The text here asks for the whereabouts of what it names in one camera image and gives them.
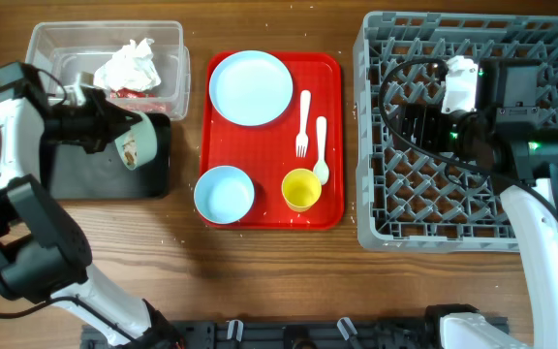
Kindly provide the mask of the green bowl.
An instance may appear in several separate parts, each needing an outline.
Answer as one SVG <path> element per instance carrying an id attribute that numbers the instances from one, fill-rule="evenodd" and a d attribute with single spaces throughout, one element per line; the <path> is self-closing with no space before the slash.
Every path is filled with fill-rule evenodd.
<path id="1" fill-rule="evenodd" d="M 139 113 L 142 117 L 142 122 L 133 125 L 128 132 L 114 140 L 120 159 L 124 163 L 125 167 L 130 171 L 133 171 L 152 161 L 155 158 L 158 149 L 156 132 L 150 118 L 143 112 L 137 111 L 137 113 Z M 130 168 L 125 164 L 121 149 L 122 144 L 129 135 L 134 137 L 138 148 L 138 162 L 134 168 Z"/>

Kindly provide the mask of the white napkin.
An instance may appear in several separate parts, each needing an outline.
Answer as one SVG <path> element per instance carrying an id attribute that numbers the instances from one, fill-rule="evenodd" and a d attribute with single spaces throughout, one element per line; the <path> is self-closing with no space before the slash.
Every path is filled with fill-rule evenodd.
<path id="1" fill-rule="evenodd" d="M 95 71 L 93 84 L 111 91 L 128 89 L 135 92 L 149 91 L 160 85 L 162 80 L 153 62 L 153 43 L 154 40 L 149 38 L 139 43 L 130 40 Z"/>

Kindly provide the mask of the light blue bowl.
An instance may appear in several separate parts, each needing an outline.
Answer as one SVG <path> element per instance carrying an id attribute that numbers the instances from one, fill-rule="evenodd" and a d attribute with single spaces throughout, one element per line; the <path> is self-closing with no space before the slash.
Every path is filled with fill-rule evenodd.
<path id="1" fill-rule="evenodd" d="M 196 183 L 194 203 L 207 221 L 227 225 L 243 218 L 253 206 L 252 179 L 234 166 L 218 166 L 205 172 Z"/>

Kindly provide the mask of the light blue plate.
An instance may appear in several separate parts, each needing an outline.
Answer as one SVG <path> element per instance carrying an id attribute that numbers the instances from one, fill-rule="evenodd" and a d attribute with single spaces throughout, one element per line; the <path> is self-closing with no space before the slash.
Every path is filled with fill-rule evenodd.
<path id="1" fill-rule="evenodd" d="M 208 94 L 214 109 L 240 126 L 261 126 L 289 106 L 294 82 L 276 56 L 258 50 L 230 54 L 213 70 Z"/>

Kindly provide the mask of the yellow plastic cup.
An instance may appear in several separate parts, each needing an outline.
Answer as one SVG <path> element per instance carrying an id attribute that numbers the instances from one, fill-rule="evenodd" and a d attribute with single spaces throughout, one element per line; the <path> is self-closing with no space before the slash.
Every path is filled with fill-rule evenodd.
<path id="1" fill-rule="evenodd" d="M 294 169 L 284 176 L 281 193 L 289 209 L 304 212 L 320 199 L 322 184 L 312 171 Z"/>

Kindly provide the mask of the red snack wrapper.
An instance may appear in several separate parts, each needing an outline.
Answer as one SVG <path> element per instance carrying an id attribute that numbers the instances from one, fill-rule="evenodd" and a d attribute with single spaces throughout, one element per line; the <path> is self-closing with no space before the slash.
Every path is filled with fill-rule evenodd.
<path id="1" fill-rule="evenodd" d="M 119 90 L 112 90 L 109 93 L 109 97 L 116 98 L 116 99 L 145 99 L 145 98 L 154 98 L 155 95 L 152 93 L 134 91 L 134 90 L 122 88 Z"/>

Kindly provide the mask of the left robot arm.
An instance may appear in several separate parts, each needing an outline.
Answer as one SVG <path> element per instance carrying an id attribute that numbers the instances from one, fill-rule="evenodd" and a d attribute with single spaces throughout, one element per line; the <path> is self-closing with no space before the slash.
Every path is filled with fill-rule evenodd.
<path id="1" fill-rule="evenodd" d="M 42 75 L 19 61 L 0 67 L 0 296 L 27 300 L 32 312 L 64 309 L 115 348 L 184 347 L 184 335 L 159 310 L 94 265 L 81 227 L 41 180 L 46 144 L 86 154 L 114 144 L 131 170 L 152 162 L 160 115 L 116 106 L 88 74 L 56 94 Z"/>

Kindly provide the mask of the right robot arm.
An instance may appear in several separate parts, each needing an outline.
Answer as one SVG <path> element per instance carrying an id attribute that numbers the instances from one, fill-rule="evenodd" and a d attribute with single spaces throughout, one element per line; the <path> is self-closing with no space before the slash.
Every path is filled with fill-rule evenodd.
<path id="1" fill-rule="evenodd" d="M 558 127 L 540 122 L 539 62 L 457 55 L 415 65 L 435 69 L 442 100 L 409 103 L 385 124 L 397 142 L 491 183 L 519 247 L 534 344 L 558 348 Z"/>

